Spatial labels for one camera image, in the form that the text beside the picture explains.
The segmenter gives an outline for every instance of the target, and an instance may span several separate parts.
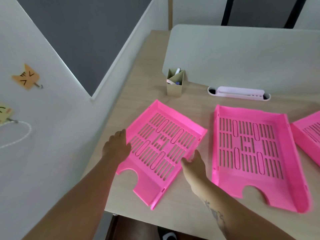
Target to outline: cardboard box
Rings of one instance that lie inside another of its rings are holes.
[[[178,74],[175,75],[177,69],[169,69],[168,72],[168,80],[173,81],[174,83],[179,82],[181,85],[176,84],[167,84],[167,95],[173,97],[181,97],[182,95],[182,86],[183,86],[183,78],[184,78],[184,70],[181,70]]]

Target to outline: floor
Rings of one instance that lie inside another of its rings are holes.
[[[204,240],[184,233],[176,233],[178,240]],[[118,216],[113,238],[110,240],[160,240],[157,226]]]

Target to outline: desk surface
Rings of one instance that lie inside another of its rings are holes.
[[[156,99],[208,129],[198,150],[206,163],[209,178],[212,166],[213,111],[217,104],[286,113],[290,122],[320,110],[320,96],[317,95],[299,97],[273,95],[267,102],[250,101],[210,96],[207,94],[206,86],[194,83],[184,85],[183,95],[180,98],[169,97],[166,95],[165,76],[162,74],[169,35],[168,31],[152,31],[146,38],[83,175],[86,175],[99,161],[102,147],[110,135],[128,127]],[[270,207],[265,204],[260,192],[249,186],[243,190],[243,198],[238,200],[296,239],[318,239],[320,167],[300,148],[298,152],[313,197],[314,206],[311,212],[298,214]],[[224,239],[212,215],[192,193],[182,172],[178,174],[153,211],[132,191],[136,183],[137,175],[132,170],[116,175],[105,210],[201,238]]]

